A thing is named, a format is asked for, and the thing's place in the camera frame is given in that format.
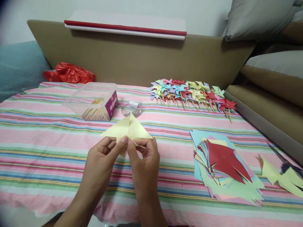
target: plastic container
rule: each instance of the plastic container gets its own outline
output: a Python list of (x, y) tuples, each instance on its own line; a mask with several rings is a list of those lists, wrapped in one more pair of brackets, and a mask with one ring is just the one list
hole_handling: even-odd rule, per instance
[(67, 106), (85, 121), (110, 121), (118, 98), (117, 85), (113, 83), (89, 82), (67, 98)]

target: red plastic bag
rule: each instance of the red plastic bag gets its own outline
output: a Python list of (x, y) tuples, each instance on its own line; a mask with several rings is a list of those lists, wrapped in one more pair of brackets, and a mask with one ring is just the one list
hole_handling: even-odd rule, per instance
[(67, 82), (71, 84), (95, 82), (96, 75), (81, 67), (61, 62), (55, 70), (43, 72), (43, 76), (50, 82)]

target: table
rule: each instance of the table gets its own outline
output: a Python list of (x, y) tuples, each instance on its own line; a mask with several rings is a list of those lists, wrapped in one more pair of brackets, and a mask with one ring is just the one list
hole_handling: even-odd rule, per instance
[[(71, 203), (88, 150), (101, 139), (101, 132), (123, 118), (118, 106), (110, 122), (85, 122), (62, 106), (81, 86), (43, 82), (37, 89), (0, 103), (0, 203), (27, 207), (39, 215), (62, 211)], [(117, 94), (119, 100), (136, 95), (143, 101), (138, 120), (158, 143), (158, 194), (169, 225), (303, 226), (303, 199), (261, 176), (259, 155), (276, 168), (282, 164), (280, 159), (267, 146), (268, 139), (237, 112), (232, 112), (231, 124), (223, 113), (210, 113), (205, 108), (198, 112), (186, 105), (184, 111), (172, 102), (170, 107), (156, 104), (146, 87), (118, 85)], [(207, 187), (194, 178), (192, 129), (220, 133), (234, 143), (264, 183), (266, 206), (210, 197)], [(139, 222), (128, 155), (115, 162), (95, 215), (111, 225)]]

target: box label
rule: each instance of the box label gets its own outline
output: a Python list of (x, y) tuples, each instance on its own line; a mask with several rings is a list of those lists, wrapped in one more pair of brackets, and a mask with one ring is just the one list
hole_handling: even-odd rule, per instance
[(118, 98), (117, 98), (117, 92), (115, 91), (105, 105), (105, 108), (107, 110), (110, 119), (113, 116), (114, 110), (116, 109), (117, 105), (118, 105)]

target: pillow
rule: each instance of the pillow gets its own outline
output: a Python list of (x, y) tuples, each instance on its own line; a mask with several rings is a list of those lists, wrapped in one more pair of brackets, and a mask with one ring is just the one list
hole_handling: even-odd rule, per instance
[(303, 11), (297, 12), (293, 21), (283, 31), (283, 35), (298, 45), (303, 45)]
[(0, 102), (33, 89), (46, 81), (43, 71), (51, 70), (36, 41), (0, 46)]
[(276, 38), (295, 14), (294, 0), (233, 0), (226, 41)]
[(256, 85), (303, 108), (303, 50), (252, 57), (241, 72)]

